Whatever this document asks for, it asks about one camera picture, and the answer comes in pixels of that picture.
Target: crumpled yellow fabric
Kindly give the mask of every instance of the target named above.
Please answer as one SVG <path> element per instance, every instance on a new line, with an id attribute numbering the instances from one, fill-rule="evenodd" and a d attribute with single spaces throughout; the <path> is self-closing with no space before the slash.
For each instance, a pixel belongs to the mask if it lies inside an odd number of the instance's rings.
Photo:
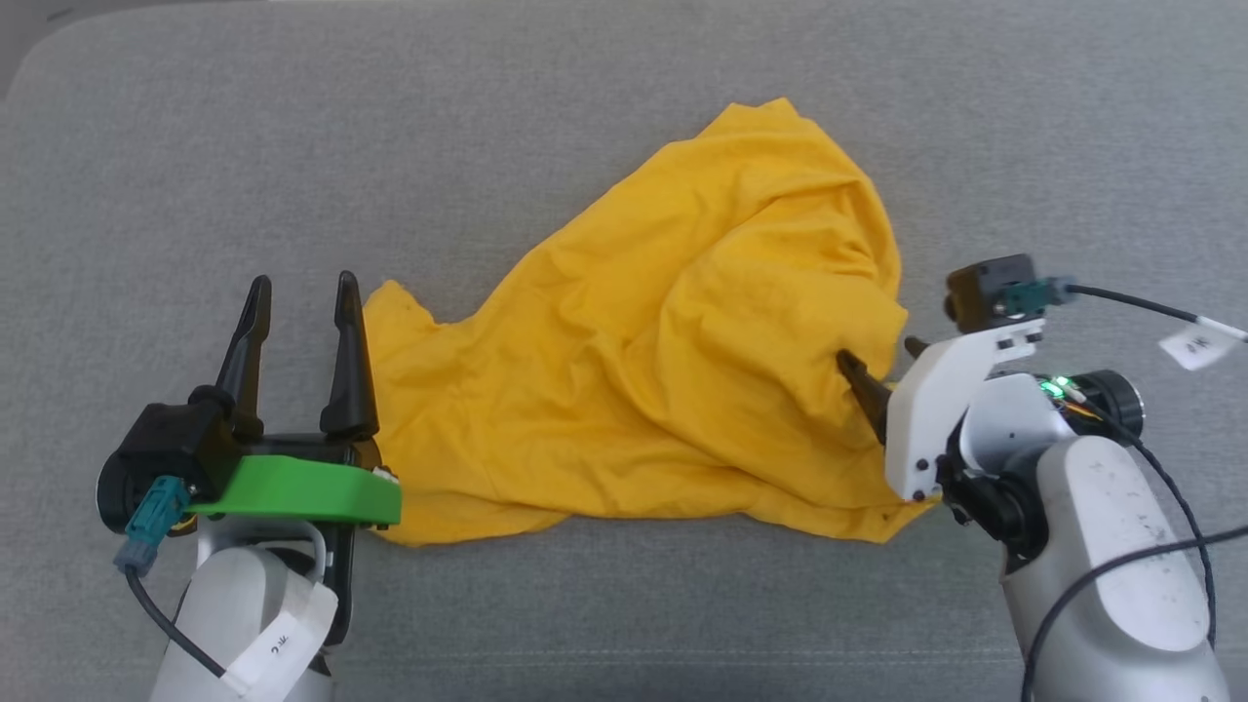
<path id="1" fill-rule="evenodd" d="M 889 370 L 900 276 L 880 197 L 817 125 L 787 100 L 729 106 L 470 319 L 437 324 L 393 281 L 372 295 L 377 442 L 403 488 L 382 536 L 745 512 L 887 540 L 926 507 L 885 483 L 835 353 Z"/>

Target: gray fabric surface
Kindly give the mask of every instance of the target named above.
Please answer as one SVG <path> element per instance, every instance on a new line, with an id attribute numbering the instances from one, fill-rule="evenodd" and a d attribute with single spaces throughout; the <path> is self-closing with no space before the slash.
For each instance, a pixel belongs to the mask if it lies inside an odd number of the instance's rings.
<path id="1" fill-rule="evenodd" d="M 95 476 L 146 402 L 213 377 L 251 276 L 275 282 L 262 413 L 314 426 L 339 269 L 469 315 L 729 101 L 790 96 L 874 177 L 910 332 L 951 335 L 943 276 L 1020 250 L 1248 322 L 1246 31 L 1236 0 L 446 0 L 161 7 L 57 32 L 0 107 L 4 697 L 146 695 L 163 642 L 109 565 Z M 1243 522 L 1248 358 L 1187 373 L 1153 344 L 1173 327 L 1082 302 L 1032 367 L 1134 378 L 1207 528 Z M 150 578 L 166 608 L 191 550 L 167 543 Z M 364 538 L 333 665 L 347 701 L 1008 700 L 997 561 L 945 512 L 884 547 L 741 517 Z M 1242 678 L 1248 555 L 1214 562 Z"/>

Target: teal connector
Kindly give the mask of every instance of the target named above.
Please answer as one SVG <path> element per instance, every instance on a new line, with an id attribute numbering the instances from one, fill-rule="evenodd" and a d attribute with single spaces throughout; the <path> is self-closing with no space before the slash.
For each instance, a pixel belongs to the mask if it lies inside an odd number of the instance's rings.
<path id="1" fill-rule="evenodd" d="M 130 523 L 126 525 L 126 543 L 112 558 L 112 565 L 121 572 L 135 568 L 139 577 L 146 576 L 156 562 L 160 542 L 173 525 L 182 521 L 182 515 L 190 503 L 191 496 L 186 492 L 181 478 L 173 476 L 156 478 L 144 501 L 139 503 L 139 510 L 130 517 Z"/>

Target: yellow shirt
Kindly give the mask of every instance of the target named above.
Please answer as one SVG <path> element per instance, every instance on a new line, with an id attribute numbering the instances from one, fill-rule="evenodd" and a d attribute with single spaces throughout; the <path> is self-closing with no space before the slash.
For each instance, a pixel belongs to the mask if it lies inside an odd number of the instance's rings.
<path id="1" fill-rule="evenodd" d="M 891 363 L 901 264 L 867 177 L 786 100 L 731 105 L 547 239 L 472 317 L 364 309 L 406 545 L 570 513 L 745 512 L 882 542 L 920 515 L 836 370 Z"/>

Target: white label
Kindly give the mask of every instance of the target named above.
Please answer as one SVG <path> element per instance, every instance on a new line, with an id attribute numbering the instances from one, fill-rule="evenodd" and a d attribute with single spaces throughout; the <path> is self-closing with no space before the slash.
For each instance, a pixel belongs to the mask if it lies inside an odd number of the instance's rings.
<path id="1" fill-rule="evenodd" d="M 305 597 L 288 598 L 221 680 L 246 702 L 285 700 L 324 643 L 337 610 L 338 596 L 321 583 Z"/>
<path id="2" fill-rule="evenodd" d="M 1178 361 L 1178 365 L 1196 371 L 1221 361 L 1237 346 L 1242 346 L 1243 341 L 1216 329 L 1187 325 L 1178 334 L 1161 340 L 1159 344 L 1162 350 Z"/>

